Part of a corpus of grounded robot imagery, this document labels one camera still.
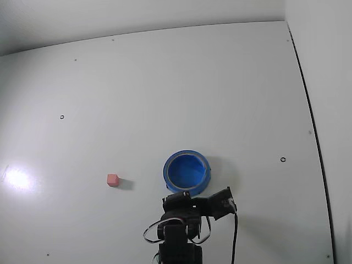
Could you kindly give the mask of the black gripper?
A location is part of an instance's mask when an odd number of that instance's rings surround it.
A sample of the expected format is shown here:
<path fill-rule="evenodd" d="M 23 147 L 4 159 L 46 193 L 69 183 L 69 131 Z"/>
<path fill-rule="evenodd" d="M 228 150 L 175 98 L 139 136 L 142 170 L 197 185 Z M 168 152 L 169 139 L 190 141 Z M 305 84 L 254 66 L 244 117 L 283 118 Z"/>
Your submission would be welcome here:
<path fill-rule="evenodd" d="M 188 191 L 178 192 L 162 199 L 164 214 L 161 219 L 167 218 L 197 218 L 210 215 L 208 198 L 192 198 Z"/>

